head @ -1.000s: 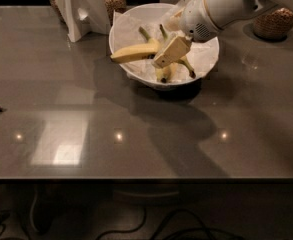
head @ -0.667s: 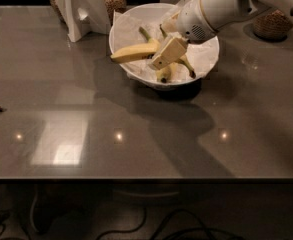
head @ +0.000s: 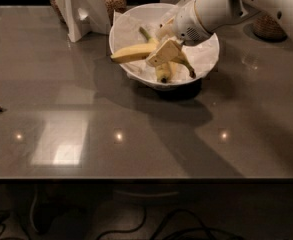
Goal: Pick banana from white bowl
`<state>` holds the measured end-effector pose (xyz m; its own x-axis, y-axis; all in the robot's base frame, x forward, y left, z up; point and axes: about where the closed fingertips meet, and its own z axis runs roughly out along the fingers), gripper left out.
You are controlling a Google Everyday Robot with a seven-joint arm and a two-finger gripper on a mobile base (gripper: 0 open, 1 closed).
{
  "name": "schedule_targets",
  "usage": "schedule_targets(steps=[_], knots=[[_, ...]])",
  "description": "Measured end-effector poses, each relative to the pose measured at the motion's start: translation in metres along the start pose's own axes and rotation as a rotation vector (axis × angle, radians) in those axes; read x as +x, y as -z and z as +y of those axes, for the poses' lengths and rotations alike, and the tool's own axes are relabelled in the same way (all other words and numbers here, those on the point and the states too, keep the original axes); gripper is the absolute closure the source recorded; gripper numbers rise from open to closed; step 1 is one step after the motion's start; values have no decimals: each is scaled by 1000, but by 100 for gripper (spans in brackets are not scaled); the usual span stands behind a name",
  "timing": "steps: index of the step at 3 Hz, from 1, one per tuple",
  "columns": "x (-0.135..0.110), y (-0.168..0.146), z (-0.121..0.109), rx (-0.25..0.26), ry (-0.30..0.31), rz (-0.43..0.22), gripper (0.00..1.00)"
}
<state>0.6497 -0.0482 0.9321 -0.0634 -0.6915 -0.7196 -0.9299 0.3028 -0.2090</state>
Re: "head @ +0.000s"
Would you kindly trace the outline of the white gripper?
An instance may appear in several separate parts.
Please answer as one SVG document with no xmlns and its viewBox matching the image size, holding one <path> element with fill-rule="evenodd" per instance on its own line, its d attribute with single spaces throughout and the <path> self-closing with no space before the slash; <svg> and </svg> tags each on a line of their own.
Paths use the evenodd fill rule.
<svg viewBox="0 0 293 240">
<path fill-rule="evenodd" d="M 212 36 L 201 23 L 195 0 L 187 2 L 174 18 L 161 24 L 156 31 L 156 37 L 159 40 L 174 36 L 187 45 L 205 42 Z M 180 54 L 181 46 L 175 40 L 167 39 L 150 53 L 146 58 L 146 63 L 149 66 L 157 67 L 166 62 L 176 61 Z"/>
</svg>

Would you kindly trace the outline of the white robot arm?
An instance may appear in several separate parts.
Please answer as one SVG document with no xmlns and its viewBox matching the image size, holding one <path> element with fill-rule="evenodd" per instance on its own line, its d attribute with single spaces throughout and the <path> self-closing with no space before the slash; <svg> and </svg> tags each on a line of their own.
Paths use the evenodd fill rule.
<svg viewBox="0 0 293 240">
<path fill-rule="evenodd" d="M 157 35 L 186 44 L 202 43 L 220 27 L 241 23 L 259 11 L 269 14 L 293 42 L 293 0 L 190 0 Z"/>
</svg>

